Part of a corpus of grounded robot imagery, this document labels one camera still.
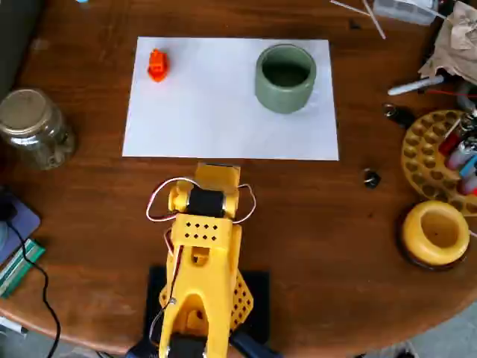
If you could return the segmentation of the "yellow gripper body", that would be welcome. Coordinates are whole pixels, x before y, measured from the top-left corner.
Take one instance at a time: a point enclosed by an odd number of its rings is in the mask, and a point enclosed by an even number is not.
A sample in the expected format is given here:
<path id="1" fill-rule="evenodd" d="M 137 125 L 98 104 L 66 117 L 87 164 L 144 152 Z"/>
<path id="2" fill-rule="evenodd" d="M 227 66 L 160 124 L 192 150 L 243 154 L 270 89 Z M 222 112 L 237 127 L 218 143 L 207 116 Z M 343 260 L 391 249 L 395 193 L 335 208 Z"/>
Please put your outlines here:
<path id="1" fill-rule="evenodd" d="M 238 189 L 240 176 L 239 166 L 199 163 L 195 170 L 195 181 L 202 189 L 220 191 L 226 195 Z"/>

